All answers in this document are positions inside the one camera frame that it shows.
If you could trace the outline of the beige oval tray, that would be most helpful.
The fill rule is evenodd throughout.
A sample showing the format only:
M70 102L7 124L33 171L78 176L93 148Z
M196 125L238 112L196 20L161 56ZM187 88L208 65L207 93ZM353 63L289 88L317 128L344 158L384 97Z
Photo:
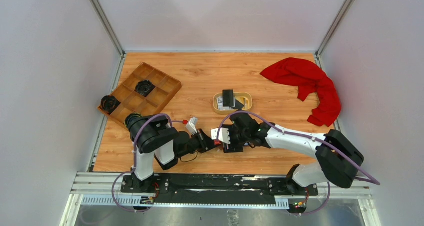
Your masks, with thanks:
M223 93L222 92L217 93L212 98L212 105L213 105L213 110L215 111L215 113L217 113L219 115L228 115L228 114L234 113L238 110L238 109L223 110L223 111L218 110L218 108L217 108L217 98L218 97L223 97ZM235 98L236 101L241 103L243 111L249 111L253 107L252 96L247 92L234 92L234 98Z

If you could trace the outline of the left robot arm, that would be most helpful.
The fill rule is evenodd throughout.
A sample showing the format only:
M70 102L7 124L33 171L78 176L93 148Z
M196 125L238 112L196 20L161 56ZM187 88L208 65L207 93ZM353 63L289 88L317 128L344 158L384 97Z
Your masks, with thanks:
M216 142L202 129L196 128L197 121L196 117L182 120L187 131L177 131L164 114L129 114L124 125L134 144L134 166L131 176L124 177L122 185L130 190L149 192L157 186L154 183L154 160L166 171L186 155L203 154L216 148Z

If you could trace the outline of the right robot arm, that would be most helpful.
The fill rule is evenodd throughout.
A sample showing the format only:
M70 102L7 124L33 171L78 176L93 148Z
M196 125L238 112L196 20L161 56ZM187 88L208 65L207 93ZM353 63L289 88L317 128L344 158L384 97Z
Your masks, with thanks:
M306 133L267 120L258 123L254 116L254 113L242 110L226 116L234 129L225 143L284 149L315 159L314 163L296 164L290 169L285 180L290 194L298 195L308 186L325 182L342 189L352 186L364 156L340 131L331 129L328 133Z

